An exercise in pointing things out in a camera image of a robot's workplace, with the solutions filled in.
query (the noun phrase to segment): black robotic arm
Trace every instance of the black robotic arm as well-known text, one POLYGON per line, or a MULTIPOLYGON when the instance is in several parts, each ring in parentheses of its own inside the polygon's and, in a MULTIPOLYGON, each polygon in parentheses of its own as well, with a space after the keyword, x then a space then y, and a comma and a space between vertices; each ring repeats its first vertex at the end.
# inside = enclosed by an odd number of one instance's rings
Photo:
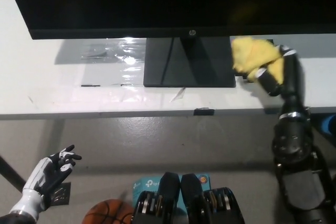
POLYGON ((283 99, 272 142, 280 193, 296 223, 336 223, 335 188, 323 155, 313 144, 309 110, 303 105, 302 66, 294 49, 278 48, 284 58, 283 84, 267 68, 256 77, 269 95, 283 99))

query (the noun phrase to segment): yellow cloth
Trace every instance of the yellow cloth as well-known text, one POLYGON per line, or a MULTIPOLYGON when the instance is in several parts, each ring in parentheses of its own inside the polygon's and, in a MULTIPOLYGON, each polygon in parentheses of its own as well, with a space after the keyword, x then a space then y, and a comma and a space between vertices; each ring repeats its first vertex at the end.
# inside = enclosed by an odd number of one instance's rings
POLYGON ((236 38, 232 41, 233 68, 239 73, 248 74, 250 81, 255 81, 256 71, 271 62, 267 69, 278 81, 283 83, 284 61, 279 50, 267 40, 251 37, 236 38))

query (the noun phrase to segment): white robotic hand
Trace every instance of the white robotic hand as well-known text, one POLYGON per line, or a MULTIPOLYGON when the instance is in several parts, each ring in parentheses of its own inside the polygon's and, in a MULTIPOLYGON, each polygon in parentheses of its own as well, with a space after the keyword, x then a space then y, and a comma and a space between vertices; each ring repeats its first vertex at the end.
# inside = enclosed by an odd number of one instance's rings
POLYGON ((72 172, 75 160, 82 159, 71 152, 74 148, 74 145, 70 145, 40 160, 23 188, 21 200, 11 209, 11 213, 29 215, 38 220, 39 213, 50 207, 55 189, 72 172))

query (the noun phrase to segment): concrete floor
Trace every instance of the concrete floor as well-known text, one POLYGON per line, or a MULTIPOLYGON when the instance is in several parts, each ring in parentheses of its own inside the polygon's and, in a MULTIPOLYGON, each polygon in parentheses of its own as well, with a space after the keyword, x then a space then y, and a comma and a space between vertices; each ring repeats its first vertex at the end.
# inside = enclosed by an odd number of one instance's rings
MULTIPOLYGON (((26 179, 45 156, 75 144, 83 156, 68 181, 69 206, 48 209, 39 223, 81 223, 97 202, 132 199, 141 176, 207 172, 212 188, 236 195, 247 224, 292 223, 282 207, 272 173, 270 143, 274 115, 1 121, 1 155, 26 179)), ((336 150, 316 134, 332 168, 336 150)), ((19 198, 0 178, 0 214, 19 198)))

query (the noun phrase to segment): basketball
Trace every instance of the basketball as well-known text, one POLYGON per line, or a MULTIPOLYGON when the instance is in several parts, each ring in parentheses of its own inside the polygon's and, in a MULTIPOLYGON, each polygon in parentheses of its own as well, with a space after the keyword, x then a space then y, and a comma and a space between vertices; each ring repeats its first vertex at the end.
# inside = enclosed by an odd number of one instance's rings
POLYGON ((85 215, 82 224, 130 224, 133 207, 119 199, 102 201, 85 215))

